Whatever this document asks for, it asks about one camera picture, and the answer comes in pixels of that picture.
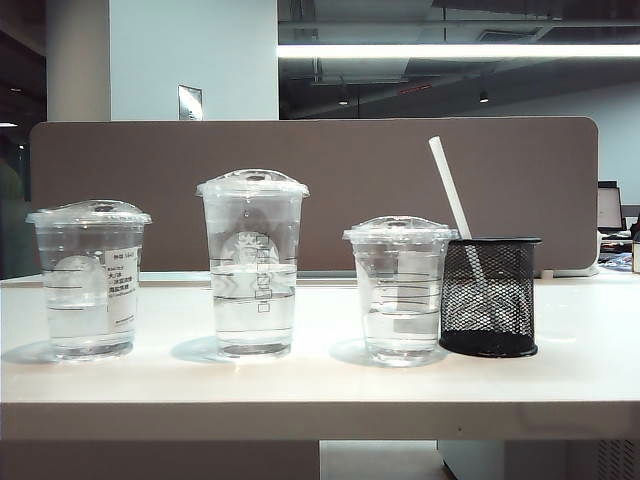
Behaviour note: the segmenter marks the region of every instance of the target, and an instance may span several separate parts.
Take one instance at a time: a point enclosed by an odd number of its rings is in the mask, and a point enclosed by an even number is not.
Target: clear plastic cup
[[[198,185],[204,202],[218,353],[289,352],[306,185],[272,170],[237,170]]]
[[[53,353],[89,360],[131,350],[144,225],[115,200],[41,209],[34,223]]]
[[[365,344],[377,361],[419,365],[438,342],[442,272],[457,230],[423,218],[378,217],[344,232],[353,244]]]

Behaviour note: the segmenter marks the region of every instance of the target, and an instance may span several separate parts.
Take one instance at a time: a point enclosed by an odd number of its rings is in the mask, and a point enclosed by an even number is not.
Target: computer monitor
[[[618,187],[598,187],[598,230],[619,232],[626,228]]]

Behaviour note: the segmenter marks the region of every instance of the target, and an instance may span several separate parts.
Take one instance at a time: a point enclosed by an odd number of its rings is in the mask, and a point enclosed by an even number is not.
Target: label sticker
[[[109,333],[133,330],[138,290],[138,247],[105,252]]]

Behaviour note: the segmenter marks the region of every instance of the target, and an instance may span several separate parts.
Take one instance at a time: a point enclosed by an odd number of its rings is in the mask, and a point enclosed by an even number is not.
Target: fluorescent light
[[[638,58],[638,45],[278,45],[280,58]]]

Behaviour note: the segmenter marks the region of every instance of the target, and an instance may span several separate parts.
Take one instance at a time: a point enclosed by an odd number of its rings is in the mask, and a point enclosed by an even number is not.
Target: floor
[[[320,480],[451,480],[435,441],[320,442]]]

